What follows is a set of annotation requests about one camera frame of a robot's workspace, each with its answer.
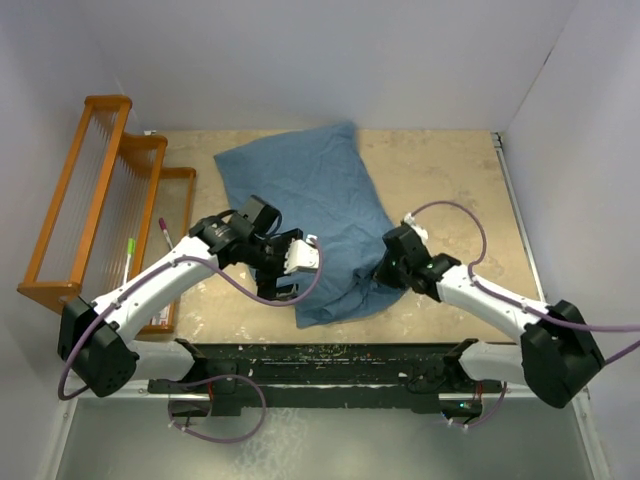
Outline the blue pillowcase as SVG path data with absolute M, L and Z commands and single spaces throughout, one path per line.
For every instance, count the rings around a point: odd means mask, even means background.
M 299 328 L 375 315 L 403 296 L 373 278 L 393 224 L 359 155 L 353 123 L 264 137 L 214 160 L 231 208 L 256 195 L 281 212 L 282 230 L 318 237 L 323 272 L 295 307 Z

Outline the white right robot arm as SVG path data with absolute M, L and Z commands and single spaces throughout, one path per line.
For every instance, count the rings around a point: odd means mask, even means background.
M 375 279 L 459 308 L 510 339 L 507 345 L 470 339 L 445 356 L 445 380 L 456 391 L 478 381 L 528 387 L 554 408 L 565 407 L 605 366 L 579 309 L 519 296 L 472 274 L 441 253 L 431 255 L 423 235 L 407 224 L 388 231 Z

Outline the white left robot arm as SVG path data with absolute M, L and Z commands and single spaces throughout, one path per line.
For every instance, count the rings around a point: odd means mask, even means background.
M 297 286 L 278 281 L 316 271 L 316 243 L 299 229 L 272 232 L 280 221 L 275 207 L 251 196 L 238 210 L 200 219 L 164 257 L 111 292 L 91 301 L 69 301 L 58 340 L 63 372 L 74 373 L 98 397 L 131 380 L 169 380 L 184 392 L 201 388 L 207 361 L 195 347 L 184 340 L 156 344 L 137 336 L 154 315 L 229 265 L 254 270 L 253 297 L 262 304 L 291 305 L 303 299 Z

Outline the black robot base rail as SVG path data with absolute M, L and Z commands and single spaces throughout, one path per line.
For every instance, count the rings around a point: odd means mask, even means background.
M 184 386 L 152 380 L 152 394 L 198 395 L 192 407 L 213 416 L 244 408 L 405 409 L 418 414 L 482 411 L 480 396 L 498 381 L 454 381 L 445 356 L 454 343 L 196 345 L 196 371 Z

